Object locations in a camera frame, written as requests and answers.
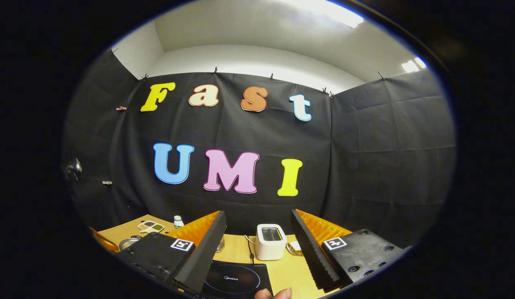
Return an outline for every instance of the human hand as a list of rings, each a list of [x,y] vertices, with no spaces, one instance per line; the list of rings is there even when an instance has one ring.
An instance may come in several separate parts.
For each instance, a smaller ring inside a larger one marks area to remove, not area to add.
[[[274,297],[267,289],[262,289],[261,291],[257,291],[254,296],[255,299],[291,299],[292,297],[292,289],[286,288],[284,290],[279,291]]]

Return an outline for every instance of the table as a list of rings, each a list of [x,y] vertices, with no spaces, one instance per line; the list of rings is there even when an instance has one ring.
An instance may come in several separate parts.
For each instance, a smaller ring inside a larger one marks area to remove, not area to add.
[[[173,223],[147,214],[130,222],[123,223],[122,225],[99,231],[99,233],[116,245],[119,245],[122,240],[130,238],[133,235],[145,236],[146,233],[140,233],[137,225],[146,220],[152,220],[164,225],[165,228],[159,233],[166,234],[174,230]],[[296,240],[295,235],[287,235],[286,237],[287,242]],[[255,242],[255,236],[248,236],[248,238]],[[252,263],[250,253],[248,252],[248,242],[244,236],[225,233],[225,242],[223,250],[219,253],[215,253],[213,257],[214,260],[234,263]],[[254,244],[250,243],[250,248],[255,255]],[[323,290],[316,288],[307,262],[303,256],[292,255],[285,249],[283,258],[280,260],[261,261],[255,258],[254,263],[266,264],[272,291],[274,293],[291,287],[292,299],[315,299],[326,295]]]

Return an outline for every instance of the white ceiling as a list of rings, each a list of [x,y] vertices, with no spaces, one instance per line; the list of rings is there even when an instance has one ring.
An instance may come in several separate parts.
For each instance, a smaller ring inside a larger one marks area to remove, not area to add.
[[[370,82],[404,73],[415,57],[366,20],[352,29],[334,19],[278,0],[197,0],[155,20],[164,51],[242,44],[292,51]]]

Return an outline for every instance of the metal pot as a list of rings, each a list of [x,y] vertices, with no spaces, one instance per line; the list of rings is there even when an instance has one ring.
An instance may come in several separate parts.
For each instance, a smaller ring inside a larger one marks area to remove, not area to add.
[[[139,241],[141,236],[131,236],[130,239],[124,239],[119,243],[119,250],[124,250],[133,243]]]

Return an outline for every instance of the white bottle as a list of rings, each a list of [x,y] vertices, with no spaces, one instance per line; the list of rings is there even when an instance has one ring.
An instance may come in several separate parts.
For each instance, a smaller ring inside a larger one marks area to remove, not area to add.
[[[183,226],[182,218],[178,215],[174,216],[174,229],[178,229]]]

